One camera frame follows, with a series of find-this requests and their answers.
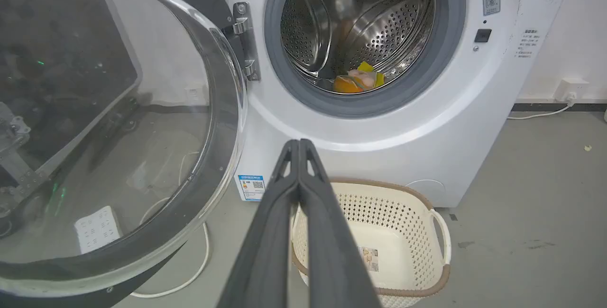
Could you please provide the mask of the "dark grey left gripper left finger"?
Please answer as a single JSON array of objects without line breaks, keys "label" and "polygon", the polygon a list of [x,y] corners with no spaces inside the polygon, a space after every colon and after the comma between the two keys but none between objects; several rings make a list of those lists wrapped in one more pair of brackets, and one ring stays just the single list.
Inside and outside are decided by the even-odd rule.
[{"label": "dark grey left gripper left finger", "polygon": [[299,204],[299,140],[288,140],[247,231],[217,306],[286,308],[291,215]]}]

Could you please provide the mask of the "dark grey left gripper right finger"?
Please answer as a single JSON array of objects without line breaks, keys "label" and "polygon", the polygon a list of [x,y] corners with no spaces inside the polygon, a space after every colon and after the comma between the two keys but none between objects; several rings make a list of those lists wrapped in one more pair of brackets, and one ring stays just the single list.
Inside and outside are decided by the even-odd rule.
[{"label": "dark grey left gripper right finger", "polygon": [[298,183],[299,204],[307,217],[310,307],[379,308],[330,179],[308,139],[299,141]]}]

